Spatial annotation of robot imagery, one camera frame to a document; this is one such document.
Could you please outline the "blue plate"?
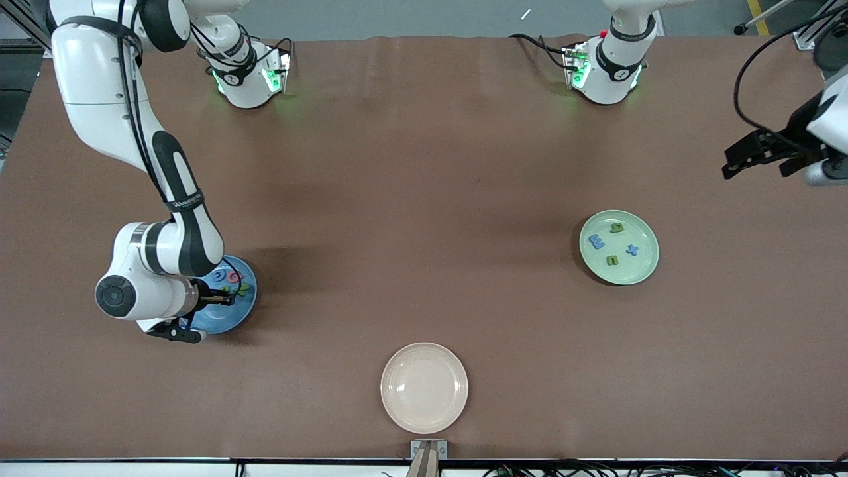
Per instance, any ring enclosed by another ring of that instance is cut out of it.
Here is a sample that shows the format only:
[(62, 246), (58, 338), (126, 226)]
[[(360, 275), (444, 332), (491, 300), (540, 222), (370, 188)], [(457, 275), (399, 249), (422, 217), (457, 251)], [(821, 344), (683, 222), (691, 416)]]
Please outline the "blue plate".
[(197, 284), (207, 284), (210, 290), (228, 289), (233, 291), (233, 289), (237, 289), (237, 284), (241, 283), (250, 283), (252, 290), (246, 296), (237, 296), (231, 306), (211, 305), (209, 302), (209, 305), (206, 305), (203, 310), (194, 311), (192, 318), (180, 318), (182, 328), (188, 325), (189, 329), (200, 330), (208, 333), (208, 335), (220, 335), (236, 329), (250, 316), (252, 309), (254, 309), (258, 299), (258, 280), (251, 266), (239, 257), (224, 256), (216, 268), (225, 269), (226, 272), (235, 269), (242, 275), (242, 280), (235, 284), (228, 283), (226, 278), (220, 282), (215, 282), (209, 277), (210, 273), (193, 280)]

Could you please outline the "green plate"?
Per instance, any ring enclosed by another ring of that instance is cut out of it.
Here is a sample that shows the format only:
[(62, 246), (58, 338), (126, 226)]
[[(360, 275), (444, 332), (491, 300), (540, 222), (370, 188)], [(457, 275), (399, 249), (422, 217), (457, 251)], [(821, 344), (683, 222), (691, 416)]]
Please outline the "green plate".
[[(625, 230), (612, 235), (610, 228), (615, 221), (623, 223)], [(606, 247), (594, 250), (588, 242), (590, 235), (600, 235)], [(628, 244), (639, 247), (638, 256), (626, 253)], [(641, 283), (657, 269), (661, 256), (654, 230), (638, 215), (620, 209), (606, 209), (588, 217), (580, 230), (578, 245), (585, 266), (599, 279), (614, 285)], [(607, 266), (607, 256), (618, 256), (619, 265)]]

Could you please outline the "beige plate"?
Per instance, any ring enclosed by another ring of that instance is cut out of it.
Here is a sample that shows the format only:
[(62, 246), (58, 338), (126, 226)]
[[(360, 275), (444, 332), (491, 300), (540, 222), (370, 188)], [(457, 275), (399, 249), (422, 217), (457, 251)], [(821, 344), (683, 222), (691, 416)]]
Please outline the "beige plate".
[(435, 435), (458, 420), (470, 382), (463, 363), (447, 347), (428, 342), (406, 345), (387, 361), (380, 396), (388, 417), (400, 429)]

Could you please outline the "office chair caster leg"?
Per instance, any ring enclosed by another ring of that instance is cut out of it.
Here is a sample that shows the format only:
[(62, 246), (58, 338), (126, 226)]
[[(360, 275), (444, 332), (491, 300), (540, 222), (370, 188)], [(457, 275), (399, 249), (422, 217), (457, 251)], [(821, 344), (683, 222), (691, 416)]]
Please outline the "office chair caster leg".
[(752, 30), (757, 36), (771, 36), (767, 19), (771, 19), (775, 13), (793, 3), (794, 0), (745, 0), (745, 2), (752, 18), (733, 27), (733, 34), (736, 36), (748, 35)]

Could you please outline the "brown table cover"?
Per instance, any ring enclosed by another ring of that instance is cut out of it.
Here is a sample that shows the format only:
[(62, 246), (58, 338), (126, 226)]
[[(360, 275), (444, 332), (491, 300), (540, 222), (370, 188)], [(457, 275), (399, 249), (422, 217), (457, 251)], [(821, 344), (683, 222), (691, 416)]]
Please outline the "brown table cover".
[[(195, 52), (149, 52), (152, 108), (258, 275), (200, 344), (97, 308), (118, 230), (166, 210), (77, 138), (45, 62), (0, 174), (0, 458), (395, 458), (380, 375), (423, 341), (470, 378), (454, 458), (836, 458), (848, 187), (721, 174), (761, 44), (661, 37), (611, 107), (503, 38), (301, 42), (254, 111)], [(606, 209), (657, 236), (641, 283), (585, 266)]]

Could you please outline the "aluminium frame post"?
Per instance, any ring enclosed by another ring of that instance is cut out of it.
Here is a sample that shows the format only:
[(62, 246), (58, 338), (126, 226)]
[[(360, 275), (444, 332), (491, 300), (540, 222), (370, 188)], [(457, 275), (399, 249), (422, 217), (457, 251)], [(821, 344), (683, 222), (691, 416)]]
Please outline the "aluminium frame post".
[(0, 0), (0, 7), (51, 58), (51, 35), (56, 25), (49, 3), (50, 0)]
[(848, 13), (848, 0), (824, 0), (821, 8), (810, 18), (809, 24), (792, 34), (797, 49), (814, 49), (820, 40), (829, 35), (831, 28), (839, 24), (845, 13)]

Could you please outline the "white table edge rail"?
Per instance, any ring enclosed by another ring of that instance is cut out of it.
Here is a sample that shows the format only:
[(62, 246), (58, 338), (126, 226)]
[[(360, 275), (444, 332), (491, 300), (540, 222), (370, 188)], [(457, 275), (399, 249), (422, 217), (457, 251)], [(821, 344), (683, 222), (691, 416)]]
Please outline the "white table edge rail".
[[(0, 460), (0, 477), (406, 477), (410, 458)], [(441, 477), (848, 477), (835, 460), (447, 459)]]

